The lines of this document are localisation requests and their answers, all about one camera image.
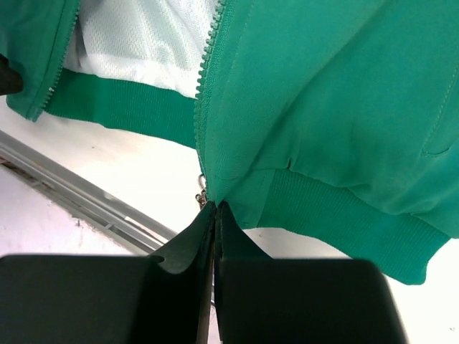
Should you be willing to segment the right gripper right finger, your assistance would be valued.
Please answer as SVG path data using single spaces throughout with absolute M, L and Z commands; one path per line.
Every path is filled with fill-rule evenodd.
M 223 343 L 405 343 L 382 273 L 362 259 L 274 259 L 215 217 L 214 302 Z

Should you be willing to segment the green zip-up jacket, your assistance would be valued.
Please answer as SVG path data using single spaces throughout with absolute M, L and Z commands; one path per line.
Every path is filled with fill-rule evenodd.
M 406 285 L 458 237 L 456 1 L 3 1 L 5 95 L 197 151 L 210 201 Z

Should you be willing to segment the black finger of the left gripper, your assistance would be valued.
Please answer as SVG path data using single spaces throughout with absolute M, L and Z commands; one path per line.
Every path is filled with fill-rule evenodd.
M 22 76 L 9 66 L 9 60 L 0 55 L 0 96 L 16 94 L 23 90 Z

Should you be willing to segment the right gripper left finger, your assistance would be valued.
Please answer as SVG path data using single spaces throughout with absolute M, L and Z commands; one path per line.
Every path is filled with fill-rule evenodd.
M 3 343 L 205 343 L 215 205 L 146 256 L 1 258 Z

